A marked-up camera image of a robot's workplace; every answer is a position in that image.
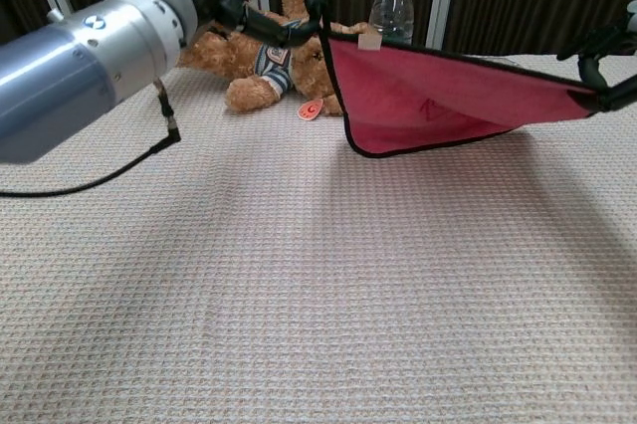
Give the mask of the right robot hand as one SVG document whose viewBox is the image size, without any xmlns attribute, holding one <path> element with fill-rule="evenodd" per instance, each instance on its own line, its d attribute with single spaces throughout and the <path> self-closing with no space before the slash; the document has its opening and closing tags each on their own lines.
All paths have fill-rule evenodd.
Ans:
<svg viewBox="0 0 637 424">
<path fill-rule="evenodd" d="M 603 58 L 628 47 L 637 51 L 637 0 L 630 1 L 626 12 L 615 22 L 578 36 L 558 52 L 556 58 L 559 61 L 576 56 L 580 79 L 596 90 L 594 95 L 568 94 L 591 113 L 618 111 L 636 104 L 637 74 L 609 87 L 599 71 Z"/>
</svg>

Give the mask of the orange teddy hang tag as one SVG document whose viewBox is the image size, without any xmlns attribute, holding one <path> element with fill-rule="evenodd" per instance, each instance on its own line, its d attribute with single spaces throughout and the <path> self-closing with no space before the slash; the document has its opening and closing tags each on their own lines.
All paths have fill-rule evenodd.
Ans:
<svg viewBox="0 0 637 424">
<path fill-rule="evenodd" d="M 304 121 L 311 121 L 321 115 L 323 109 L 323 99 L 307 101 L 297 110 L 297 117 Z"/>
</svg>

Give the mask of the pink and black cloth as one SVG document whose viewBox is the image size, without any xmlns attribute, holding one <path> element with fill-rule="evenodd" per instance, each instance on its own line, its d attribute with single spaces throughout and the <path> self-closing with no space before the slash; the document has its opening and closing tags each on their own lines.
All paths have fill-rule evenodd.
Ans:
<svg viewBox="0 0 637 424">
<path fill-rule="evenodd" d="M 389 157 L 595 113 L 601 90 L 493 58 L 378 36 L 319 33 L 349 145 Z"/>
</svg>

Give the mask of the beige woven table cloth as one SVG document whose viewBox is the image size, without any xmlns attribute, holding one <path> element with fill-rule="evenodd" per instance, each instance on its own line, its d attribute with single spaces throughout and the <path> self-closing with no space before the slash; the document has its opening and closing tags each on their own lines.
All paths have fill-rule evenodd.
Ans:
<svg viewBox="0 0 637 424">
<path fill-rule="evenodd" d="M 637 424 L 637 106 L 373 159 L 289 95 L 0 199 L 0 424 Z"/>
</svg>

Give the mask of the brown teddy bear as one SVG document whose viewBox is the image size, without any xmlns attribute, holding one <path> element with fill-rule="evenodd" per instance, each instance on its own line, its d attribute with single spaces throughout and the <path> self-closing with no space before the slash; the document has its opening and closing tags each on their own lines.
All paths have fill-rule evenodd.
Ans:
<svg viewBox="0 0 637 424">
<path fill-rule="evenodd" d="M 211 24 L 182 51 L 178 65 L 227 80 L 225 103 L 232 112 L 266 108 L 295 91 L 319 102 L 324 115 L 343 114 L 317 35 L 298 47 L 277 48 Z"/>
</svg>

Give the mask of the water bottle green label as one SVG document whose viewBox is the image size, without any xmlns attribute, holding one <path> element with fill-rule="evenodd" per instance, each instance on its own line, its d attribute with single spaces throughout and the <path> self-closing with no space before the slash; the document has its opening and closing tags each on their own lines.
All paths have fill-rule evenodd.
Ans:
<svg viewBox="0 0 637 424">
<path fill-rule="evenodd" d="M 413 0 L 374 0 L 368 23 L 383 38 L 411 45 L 414 33 Z"/>
</svg>

